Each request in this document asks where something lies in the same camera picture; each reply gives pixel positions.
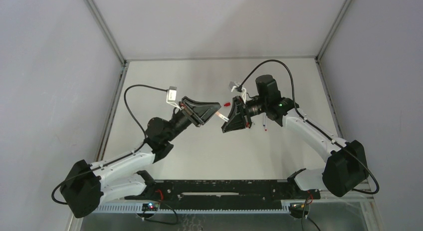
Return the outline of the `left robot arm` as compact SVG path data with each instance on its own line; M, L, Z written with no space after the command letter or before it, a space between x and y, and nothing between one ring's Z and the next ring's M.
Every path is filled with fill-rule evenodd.
M59 191L76 218L83 218L104 202L139 196L152 185L153 178L139 172L165 158L173 149L171 141L190 125L200 127L221 108L218 102L199 102L183 97L180 110L170 120L150 119L146 138L139 148L111 160L88 164L76 162Z

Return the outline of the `thin white pen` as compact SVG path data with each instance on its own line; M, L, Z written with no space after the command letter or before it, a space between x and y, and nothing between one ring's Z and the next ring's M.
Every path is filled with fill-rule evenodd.
M229 119L226 117L226 116L224 116L223 115L223 117L221 118L224 122L228 122L229 121Z

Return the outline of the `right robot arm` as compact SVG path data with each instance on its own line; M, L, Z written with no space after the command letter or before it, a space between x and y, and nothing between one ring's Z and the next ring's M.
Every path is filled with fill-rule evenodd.
M258 95L246 100L232 99L232 107L221 129L223 133L250 128L252 117L266 118L302 138L323 160L324 168L302 169L291 178L302 191L328 190L342 197L366 180L367 168L364 146L357 140L348 142L308 119L292 99L281 96L272 75L255 80Z

